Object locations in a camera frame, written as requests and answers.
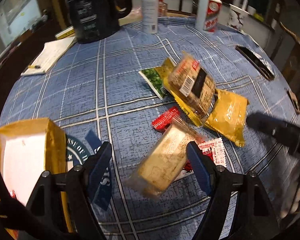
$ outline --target wrapped snack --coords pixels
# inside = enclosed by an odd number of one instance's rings
[[[218,99],[205,126],[222,133],[238,147],[244,146],[243,126],[246,120],[247,98],[226,90],[216,89]]]
[[[149,155],[126,181],[127,186],[146,197],[159,197],[185,166],[186,146],[191,141],[200,144],[204,138],[180,117],[174,116]]]
[[[202,150],[202,154],[209,156],[215,165],[222,165],[226,167],[225,146],[222,142],[222,138],[203,142],[199,144],[198,147]],[[193,174],[192,166],[190,162],[187,161],[185,167],[178,177],[176,177],[175,181],[191,174]]]
[[[168,83],[170,90],[204,122],[216,84],[199,62],[184,53],[182,60],[169,75]]]
[[[172,72],[175,65],[170,58],[167,58],[162,66],[147,68],[139,71],[139,74],[144,78],[144,80],[151,87],[153,92],[162,100],[166,95],[168,95],[167,90],[162,84],[162,80]]]
[[[153,128],[158,132],[164,133],[175,115],[180,116],[180,113],[178,108],[173,106],[152,122]]]

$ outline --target black cylindrical object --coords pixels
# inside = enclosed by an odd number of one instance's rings
[[[70,20],[79,43],[106,38],[119,30],[119,18],[127,16],[132,1],[125,0],[126,9],[118,11],[114,0],[67,0]]]

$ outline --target black label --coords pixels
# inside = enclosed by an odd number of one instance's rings
[[[195,80],[191,90],[191,92],[194,93],[194,95],[197,98],[200,98],[201,90],[204,84],[204,80],[206,79],[206,75],[207,73],[202,68],[200,68],[197,79]]]

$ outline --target white cup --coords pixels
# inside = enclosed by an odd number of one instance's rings
[[[230,4],[230,14],[227,25],[241,31],[244,23],[245,17],[249,15],[248,12],[242,10],[241,8]]]
[[[250,5],[248,5],[247,11],[249,14],[251,14],[252,16],[256,13],[256,9],[251,7]]]

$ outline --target red and white bottle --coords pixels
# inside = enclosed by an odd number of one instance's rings
[[[194,27],[198,31],[213,33],[218,23],[221,6],[221,0],[199,0]]]

